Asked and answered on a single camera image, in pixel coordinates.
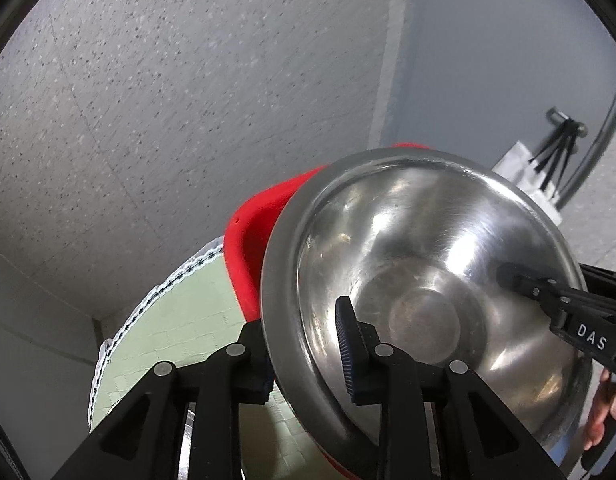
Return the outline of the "person's hand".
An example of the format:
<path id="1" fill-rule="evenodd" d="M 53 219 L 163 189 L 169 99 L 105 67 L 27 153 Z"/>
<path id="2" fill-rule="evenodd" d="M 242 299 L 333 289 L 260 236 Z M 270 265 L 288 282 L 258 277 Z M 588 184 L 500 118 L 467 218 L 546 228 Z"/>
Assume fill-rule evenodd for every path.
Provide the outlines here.
<path id="1" fill-rule="evenodd" d="M 593 398 L 591 411 L 583 430 L 583 449 L 588 451 L 599 445 L 606 432 L 608 417 L 616 421 L 616 385 L 611 382 L 611 372 L 604 368 L 600 374 L 600 384 Z"/>

